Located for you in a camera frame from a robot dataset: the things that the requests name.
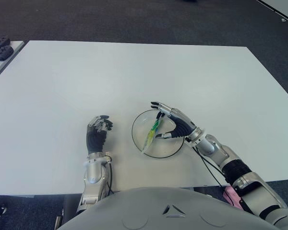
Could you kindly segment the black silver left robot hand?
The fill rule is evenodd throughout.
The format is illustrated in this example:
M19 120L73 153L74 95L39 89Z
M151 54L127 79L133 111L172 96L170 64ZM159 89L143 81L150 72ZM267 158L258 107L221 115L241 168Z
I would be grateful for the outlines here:
M87 125L86 146L88 154L102 152L107 132L113 127L108 115L94 117Z

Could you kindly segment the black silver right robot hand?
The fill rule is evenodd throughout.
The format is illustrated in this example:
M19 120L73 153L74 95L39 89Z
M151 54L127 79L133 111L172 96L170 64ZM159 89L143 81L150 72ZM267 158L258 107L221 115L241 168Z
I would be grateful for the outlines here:
M201 141L205 130L193 123L193 121L177 108L172 108L161 102L151 102L151 107L160 111L160 113L175 124L175 128L167 133L157 134L156 138L168 139L187 137L191 142Z

